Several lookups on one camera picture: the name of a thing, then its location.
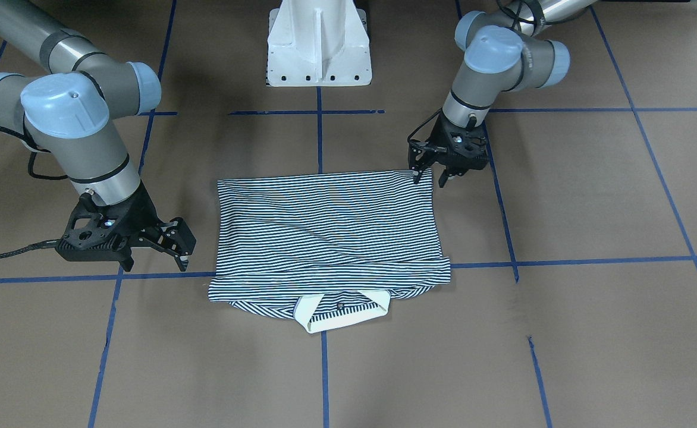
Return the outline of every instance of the robotic arm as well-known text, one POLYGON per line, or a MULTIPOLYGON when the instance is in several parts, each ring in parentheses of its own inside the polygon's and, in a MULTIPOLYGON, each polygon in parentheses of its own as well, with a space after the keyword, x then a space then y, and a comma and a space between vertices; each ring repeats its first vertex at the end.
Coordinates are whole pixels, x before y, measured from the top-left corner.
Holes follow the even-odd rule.
POLYGON ((427 141, 409 136, 409 168, 416 174, 438 162, 445 165, 438 180, 443 187, 470 169, 489 163, 483 120, 499 92, 547 87, 563 80, 570 65, 568 48, 560 42, 536 40, 551 24, 577 17, 594 0, 515 0, 492 14, 471 11, 462 17, 454 40, 465 58, 427 141))
POLYGON ((161 222, 113 119, 161 100, 148 65, 119 63, 27 0, 0 0, 0 36, 52 73, 0 73, 0 127, 25 136, 32 152, 51 152, 79 194, 55 244, 70 261, 118 261, 131 270, 132 247, 152 247, 188 266, 196 239, 181 217, 161 222))

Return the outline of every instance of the floor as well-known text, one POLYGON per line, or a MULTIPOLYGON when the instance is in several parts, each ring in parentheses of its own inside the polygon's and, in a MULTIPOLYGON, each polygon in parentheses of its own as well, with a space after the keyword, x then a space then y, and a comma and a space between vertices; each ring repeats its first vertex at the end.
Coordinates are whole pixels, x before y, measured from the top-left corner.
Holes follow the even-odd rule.
MULTIPOLYGON (((492 2, 371 2, 373 83, 348 89, 265 87, 276 0, 38 3, 158 70, 159 108, 117 127, 199 241, 187 273, 147 250, 131 273, 1 260, 0 428, 697 427, 696 2, 543 33, 565 81, 501 95, 491 167, 435 190, 451 284, 313 335, 207 301, 215 181, 405 168, 461 62, 457 16, 492 2)), ((41 74, 2 40, 0 71, 41 74)), ((75 204, 25 153, 0 135, 0 252, 58 238, 75 204)))

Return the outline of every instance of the striped fabric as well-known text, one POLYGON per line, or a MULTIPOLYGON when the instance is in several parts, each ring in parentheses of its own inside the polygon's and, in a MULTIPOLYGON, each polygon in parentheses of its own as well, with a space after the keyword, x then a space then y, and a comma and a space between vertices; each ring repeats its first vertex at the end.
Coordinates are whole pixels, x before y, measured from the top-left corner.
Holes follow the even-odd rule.
POLYGON ((208 298, 296 319, 314 333, 381 316, 389 298, 446 284, 432 187, 430 171, 419 184, 411 171, 219 181, 208 298))

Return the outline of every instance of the striped shirt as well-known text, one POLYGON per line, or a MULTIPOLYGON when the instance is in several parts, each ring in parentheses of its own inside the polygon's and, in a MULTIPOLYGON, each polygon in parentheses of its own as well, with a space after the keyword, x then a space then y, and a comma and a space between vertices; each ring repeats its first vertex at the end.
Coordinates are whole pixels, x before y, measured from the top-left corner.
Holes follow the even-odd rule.
POLYGON ((218 181, 211 301, 296 319, 310 332, 388 310, 449 282, 432 206, 432 174, 318 174, 218 181))

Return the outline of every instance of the white plastic bracket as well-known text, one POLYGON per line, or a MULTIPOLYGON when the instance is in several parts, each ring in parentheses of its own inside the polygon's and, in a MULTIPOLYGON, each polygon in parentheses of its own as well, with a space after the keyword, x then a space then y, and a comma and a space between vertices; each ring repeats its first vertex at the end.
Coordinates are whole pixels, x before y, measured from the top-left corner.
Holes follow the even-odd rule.
POLYGON ((282 0, 269 13, 267 82, 360 86, 372 81, 367 14, 352 0, 282 0))

